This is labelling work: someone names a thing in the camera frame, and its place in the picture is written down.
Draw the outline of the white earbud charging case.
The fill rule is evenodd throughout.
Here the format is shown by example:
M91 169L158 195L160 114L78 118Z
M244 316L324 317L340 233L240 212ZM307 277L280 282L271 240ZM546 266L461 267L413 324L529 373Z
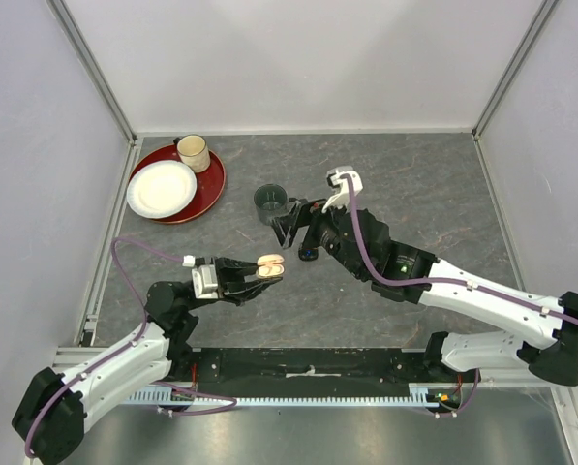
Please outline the white earbud charging case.
M256 276L259 279L271 279L281 277L284 272L285 259L279 254L267 254L257 260Z

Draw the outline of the black glossy charging case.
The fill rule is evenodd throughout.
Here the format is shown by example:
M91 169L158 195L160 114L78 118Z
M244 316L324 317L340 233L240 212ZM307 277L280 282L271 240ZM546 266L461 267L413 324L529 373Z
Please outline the black glossy charging case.
M302 262L312 262L319 257L319 250L317 248L304 248L300 247L298 249L298 258Z

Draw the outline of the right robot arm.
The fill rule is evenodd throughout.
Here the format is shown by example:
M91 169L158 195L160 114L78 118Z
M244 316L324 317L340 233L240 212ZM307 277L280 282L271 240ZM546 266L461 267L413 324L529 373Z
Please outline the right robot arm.
M525 366L543 381L578 386L577 293L529 294L483 279L391 239L388 226L367 210L349 213L310 201L270 225L283 248L290 248L298 230L305 229L300 260L313 261L324 250L383 298L447 309L494 327L477 334L432 334L421 359L429 379Z

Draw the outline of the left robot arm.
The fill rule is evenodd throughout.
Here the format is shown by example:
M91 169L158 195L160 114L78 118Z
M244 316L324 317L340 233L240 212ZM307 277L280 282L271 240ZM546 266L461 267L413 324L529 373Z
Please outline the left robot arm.
M216 302L244 304L281 281L283 262L278 254L255 262L184 257L188 280L152 284L141 302L142 322L126 337L61 373L46 367L34 375L12 419L26 456L58 464L129 396L165 377L187 377L187 340L198 323L194 310Z

